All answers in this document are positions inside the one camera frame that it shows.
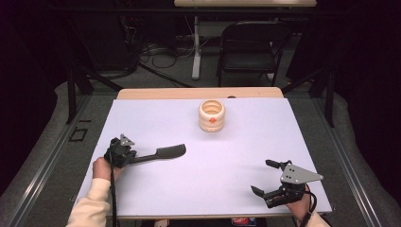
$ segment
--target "cable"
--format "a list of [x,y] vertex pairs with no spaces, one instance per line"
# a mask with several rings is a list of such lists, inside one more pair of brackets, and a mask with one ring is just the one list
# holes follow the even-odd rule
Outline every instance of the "cable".
[[111,152],[109,152],[109,158],[110,158],[110,169],[111,169],[110,180],[112,184],[111,188],[112,188],[112,203],[113,203],[113,227],[117,227],[120,226],[120,224],[117,221],[117,202],[115,197],[114,166]]
[[186,88],[193,88],[193,86],[188,85],[188,84],[183,83],[183,82],[180,82],[180,81],[178,81],[178,80],[172,78],[172,77],[169,76],[169,75],[166,75],[166,74],[163,74],[163,73],[158,72],[158,71],[156,71],[156,70],[153,70],[153,69],[151,69],[151,68],[145,66],[145,65],[142,64],[141,62],[138,63],[138,66],[140,66],[140,67],[142,67],[142,68],[148,70],[150,73],[153,73],[154,75],[156,75],[156,76],[159,77],[159,78],[167,79],[167,80],[172,81],[172,82],[176,82],[176,83],[178,83],[178,84],[180,84],[180,85],[182,85],[183,87],[186,87]]

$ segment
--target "table surface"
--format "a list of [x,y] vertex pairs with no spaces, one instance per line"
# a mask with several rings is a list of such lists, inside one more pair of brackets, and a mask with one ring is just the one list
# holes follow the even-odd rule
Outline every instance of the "table surface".
[[175,0],[176,7],[315,7],[316,0]]
[[[219,132],[205,132],[198,125],[198,107],[211,97],[220,100],[227,111],[226,124]],[[285,206],[269,209],[251,190],[254,185],[270,192],[281,185],[282,171],[266,166],[265,160],[291,160],[316,172],[289,103],[277,88],[122,90],[91,163],[120,133],[136,143],[132,149],[138,157],[182,143],[187,148],[176,159],[126,168],[116,183],[121,219],[290,215]],[[91,163],[79,198],[90,187]],[[322,183],[309,186],[319,198],[317,211],[330,212]]]

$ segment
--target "human hand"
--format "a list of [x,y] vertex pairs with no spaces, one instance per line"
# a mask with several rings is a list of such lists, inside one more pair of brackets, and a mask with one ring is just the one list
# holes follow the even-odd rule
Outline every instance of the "human hand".
[[[309,191],[309,187],[307,185],[305,186],[305,191]],[[310,195],[304,193],[300,201],[287,203],[286,207],[288,207],[289,211],[291,211],[295,218],[302,222],[310,208]]]
[[[115,167],[113,170],[114,170],[114,180],[116,181],[123,169]],[[101,178],[108,181],[111,180],[110,164],[103,157],[99,157],[96,159],[96,161],[93,162],[93,172],[94,172],[92,177],[93,179]]]

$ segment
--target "sleeve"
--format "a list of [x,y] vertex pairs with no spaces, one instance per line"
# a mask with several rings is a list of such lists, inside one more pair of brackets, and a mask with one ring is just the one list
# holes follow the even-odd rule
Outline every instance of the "sleeve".
[[314,211],[312,213],[312,216],[310,217],[309,221],[307,222],[306,227],[329,227],[324,219]]
[[106,226],[106,214],[110,210],[106,200],[109,196],[110,185],[108,180],[92,179],[88,194],[79,199],[71,211],[67,227]]

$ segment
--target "wooden table edge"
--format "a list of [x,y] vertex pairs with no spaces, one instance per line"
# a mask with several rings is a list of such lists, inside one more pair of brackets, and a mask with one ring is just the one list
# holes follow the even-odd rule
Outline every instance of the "wooden table edge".
[[202,99],[227,97],[278,97],[283,93],[277,87],[224,88],[134,88],[123,89],[117,99]]

